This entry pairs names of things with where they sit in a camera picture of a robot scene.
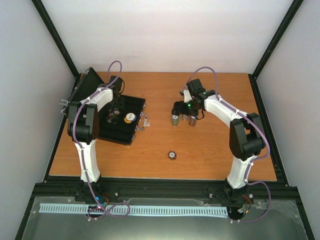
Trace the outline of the brown chip stack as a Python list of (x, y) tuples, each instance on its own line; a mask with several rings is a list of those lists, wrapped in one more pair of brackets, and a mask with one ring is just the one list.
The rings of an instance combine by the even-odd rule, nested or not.
[(189, 117), (189, 121), (188, 121), (188, 125), (191, 127), (194, 127), (197, 123), (197, 118), (195, 116), (190, 116)]

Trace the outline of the grey chip stack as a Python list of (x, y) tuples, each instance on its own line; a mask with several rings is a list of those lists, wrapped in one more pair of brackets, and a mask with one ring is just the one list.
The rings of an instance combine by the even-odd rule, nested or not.
[(183, 115), (182, 115), (182, 119), (183, 119), (184, 121), (187, 121), (187, 120), (189, 119), (189, 116), (188, 116), (188, 115), (183, 114)]

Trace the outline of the clear acrylic disc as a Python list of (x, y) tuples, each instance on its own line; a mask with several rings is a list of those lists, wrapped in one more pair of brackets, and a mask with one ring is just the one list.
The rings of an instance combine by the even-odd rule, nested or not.
[(107, 120), (107, 123), (109, 123), (109, 124), (116, 124), (117, 122), (118, 122), (118, 113), (115, 113), (115, 112), (113, 112), (113, 113), (110, 113), (108, 116), (107, 116), (107, 118), (106, 118), (106, 120)]

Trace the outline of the brown poker chip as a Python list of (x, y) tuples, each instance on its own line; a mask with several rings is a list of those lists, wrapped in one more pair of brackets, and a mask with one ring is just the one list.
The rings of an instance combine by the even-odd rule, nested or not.
[(170, 152), (168, 153), (168, 158), (169, 158), (170, 160), (175, 160), (175, 159), (177, 158), (177, 154), (176, 154), (174, 151), (170, 151)]

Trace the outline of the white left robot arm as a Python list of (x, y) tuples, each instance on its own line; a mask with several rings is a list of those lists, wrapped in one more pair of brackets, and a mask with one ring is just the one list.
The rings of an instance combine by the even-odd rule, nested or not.
[(85, 183), (96, 183), (101, 176), (96, 156), (99, 111), (119, 97), (122, 85), (122, 78), (112, 75), (107, 84), (99, 85), (91, 95), (69, 104), (67, 132), (77, 149), (80, 180)]

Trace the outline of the black poker set case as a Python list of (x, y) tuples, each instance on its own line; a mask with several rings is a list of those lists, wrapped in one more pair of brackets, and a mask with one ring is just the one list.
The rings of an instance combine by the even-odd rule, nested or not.
[[(62, 114), (69, 119), (69, 105), (71, 102), (79, 102), (91, 95), (99, 85), (104, 84), (97, 72), (90, 67), (81, 77), (81, 80), (72, 91), (68, 103), (62, 109)], [(99, 111), (99, 134), (98, 139), (122, 145), (131, 145), (137, 130), (141, 113), (146, 105), (144, 98), (123, 95), (125, 99), (124, 110), (120, 111), (116, 124), (107, 123), (110, 114), (108, 104)], [(134, 113), (136, 119), (131, 123), (125, 123), (124, 118), (128, 113)]]

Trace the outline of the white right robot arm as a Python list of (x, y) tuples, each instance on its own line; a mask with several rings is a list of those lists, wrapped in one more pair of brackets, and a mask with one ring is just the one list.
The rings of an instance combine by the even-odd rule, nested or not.
[(180, 92), (182, 101), (176, 101), (171, 111), (172, 124), (180, 116), (198, 120), (205, 112), (213, 114), (229, 128), (229, 149), (233, 155), (231, 170), (226, 178), (223, 194), (226, 201), (238, 201), (247, 189), (250, 171), (262, 149), (269, 144), (263, 133), (260, 116), (235, 108), (215, 90), (206, 90), (200, 79), (190, 80)]

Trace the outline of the white dealer button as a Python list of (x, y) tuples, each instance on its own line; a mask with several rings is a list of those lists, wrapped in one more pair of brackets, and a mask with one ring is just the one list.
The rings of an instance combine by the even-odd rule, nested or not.
[(132, 112), (128, 113), (125, 117), (127, 117), (128, 119), (134, 121), (136, 119), (136, 115)]

